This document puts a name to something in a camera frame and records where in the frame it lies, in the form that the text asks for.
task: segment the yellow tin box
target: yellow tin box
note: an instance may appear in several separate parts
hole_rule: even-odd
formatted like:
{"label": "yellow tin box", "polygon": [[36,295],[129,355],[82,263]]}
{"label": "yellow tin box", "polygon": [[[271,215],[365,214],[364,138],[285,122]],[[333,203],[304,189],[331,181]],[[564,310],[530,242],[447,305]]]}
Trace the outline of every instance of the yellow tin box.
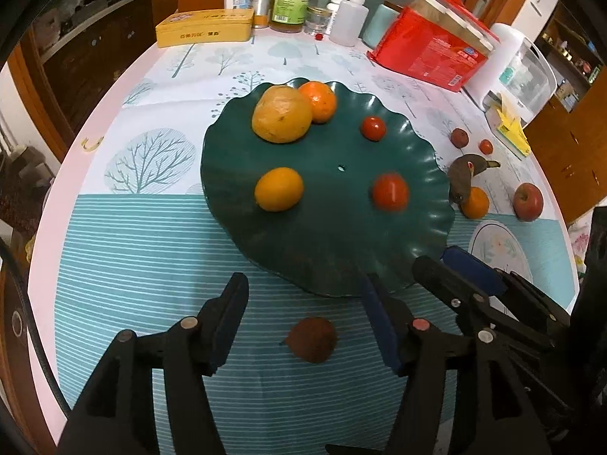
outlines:
{"label": "yellow tin box", "polygon": [[248,41],[253,9],[198,10],[173,14],[156,26],[159,48],[180,44]]}

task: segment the green label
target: green label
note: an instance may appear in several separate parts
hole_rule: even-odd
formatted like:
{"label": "green label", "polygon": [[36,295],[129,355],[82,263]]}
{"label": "green label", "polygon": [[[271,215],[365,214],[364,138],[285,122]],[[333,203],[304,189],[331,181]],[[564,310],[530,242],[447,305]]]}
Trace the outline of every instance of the green label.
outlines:
{"label": "green label", "polygon": [[272,20],[281,24],[303,24],[308,0],[275,0]]}

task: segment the green plate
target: green plate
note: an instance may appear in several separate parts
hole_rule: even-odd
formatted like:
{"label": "green plate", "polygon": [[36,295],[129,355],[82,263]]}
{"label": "green plate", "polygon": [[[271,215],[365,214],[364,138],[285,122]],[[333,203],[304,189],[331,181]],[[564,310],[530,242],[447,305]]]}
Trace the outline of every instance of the green plate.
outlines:
{"label": "green plate", "polygon": [[[287,84],[307,81],[294,78]],[[447,174],[405,116],[388,111],[371,94],[327,84],[338,97],[335,115],[292,144],[271,144],[251,129],[253,110],[271,83],[230,100],[204,137],[204,195],[213,217],[249,260],[303,290],[357,296],[360,273],[376,272],[394,292],[413,282],[417,256],[439,258],[446,246],[454,217]],[[360,134],[366,116],[385,121],[380,142]],[[255,185],[283,166],[303,178],[303,197],[292,209],[266,212],[255,203]],[[369,196],[374,180],[389,172],[409,184],[402,212],[378,210]]]}

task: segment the red tomato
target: red tomato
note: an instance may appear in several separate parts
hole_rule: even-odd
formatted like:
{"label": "red tomato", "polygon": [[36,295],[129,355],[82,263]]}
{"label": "red tomato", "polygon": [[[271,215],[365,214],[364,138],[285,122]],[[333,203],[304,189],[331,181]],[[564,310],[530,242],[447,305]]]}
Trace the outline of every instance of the red tomato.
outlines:
{"label": "red tomato", "polygon": [[385,135],[384,120],[377,116],[367,116],[360,126],[362,136],[372,142],[379,142]]}
{"label": "red tomato", "polygon": [[373,184],[373,202],[381,210],[404,210],[409,202],[409,187],[400,174],[382,174]]}
{"label": "red tomato", "polygon": [[490,140],[487,140],[486,138],[484,140],[481,140],[481,143],[478,144],[478,148],[486,156],[493,153],[493,144]]}

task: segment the yellow lemon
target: yellow lemon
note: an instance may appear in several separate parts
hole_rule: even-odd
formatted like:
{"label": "yellow lemon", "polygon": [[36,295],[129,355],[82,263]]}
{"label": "yellow lemon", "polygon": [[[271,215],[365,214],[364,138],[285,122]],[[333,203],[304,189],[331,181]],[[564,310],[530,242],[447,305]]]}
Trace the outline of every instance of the yellow lemon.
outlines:
{"label": "yellow lemon", "polygon": [[253,132],[273,144],[294,142],[312,123],[312,105],[298,90],[273,85],[263,93],[253,111]]}
{"label": "yellow lemon", "polygon": [[290,167],[277,167],[265,173],[255,185],[255,201],[263,210],[290,209],[304,194],[304,181]]}

